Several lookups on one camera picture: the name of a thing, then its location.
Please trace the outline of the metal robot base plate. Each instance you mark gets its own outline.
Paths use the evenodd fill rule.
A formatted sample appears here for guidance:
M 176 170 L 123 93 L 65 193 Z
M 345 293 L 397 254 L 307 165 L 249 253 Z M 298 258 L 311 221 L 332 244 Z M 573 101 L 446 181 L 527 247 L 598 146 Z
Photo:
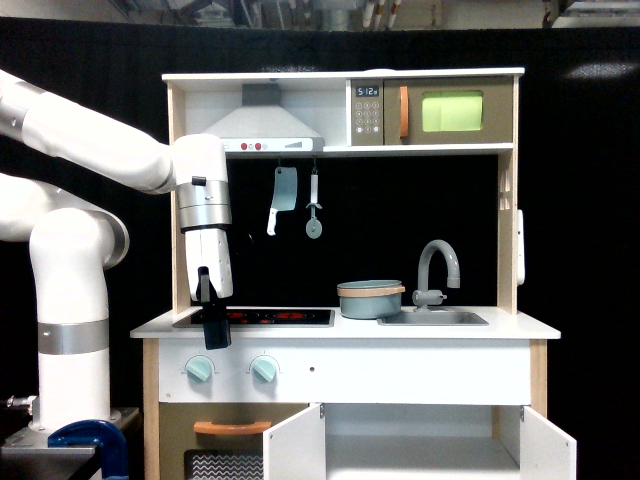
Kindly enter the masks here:
M 1 477 L 3 479 L 104 479 L 97 447 L 47 446 L 53 433 L 41 427 L 39 399 L 11 396 L 1 401 Z M 109 422 L 124 434 L 129 453 L 141 444 L 137 408 L 116 408 Z

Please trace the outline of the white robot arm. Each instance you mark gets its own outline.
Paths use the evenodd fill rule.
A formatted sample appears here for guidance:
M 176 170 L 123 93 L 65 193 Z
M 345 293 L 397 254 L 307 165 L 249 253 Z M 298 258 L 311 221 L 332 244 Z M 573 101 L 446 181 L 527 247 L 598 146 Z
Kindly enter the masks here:
M 211 134 L 165 145 L 120 121 L 3 73 L 1 132 L 135 190 L 174 192 L 189 291 L 204 312 L 208 349 L 231 342 L 233 292 L 226 156 Z M 36 289 L 40 428 L 111 415 L 105 271 L 129 249 L 113 214 L 51 184 L 3 175 L 1 237 L 27 242 Z

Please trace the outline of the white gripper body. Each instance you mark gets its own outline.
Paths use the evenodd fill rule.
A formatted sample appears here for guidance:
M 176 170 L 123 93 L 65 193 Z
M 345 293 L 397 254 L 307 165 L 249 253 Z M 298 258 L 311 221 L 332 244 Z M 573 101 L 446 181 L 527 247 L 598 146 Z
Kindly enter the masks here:
M 218 228 L 194 229 L 186 231 L 184 236 L 191 299 L 196 300 L 200 267 L 208 268 L 209 281 L 218 297 L 230 297 L 233 280 L 226 232 Z

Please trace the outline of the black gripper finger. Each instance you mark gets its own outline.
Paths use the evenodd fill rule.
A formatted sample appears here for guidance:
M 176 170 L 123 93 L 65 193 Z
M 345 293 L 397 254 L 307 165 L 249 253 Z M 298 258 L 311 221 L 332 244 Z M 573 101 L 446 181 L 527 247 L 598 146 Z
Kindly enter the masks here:
M 230 325 L 226 305 L 218 297 L 210 281 L 209 269 L 198 268 L 197 301 L 202 306 L 202 326 L 207 350 L 227 348 L 231 345 Z

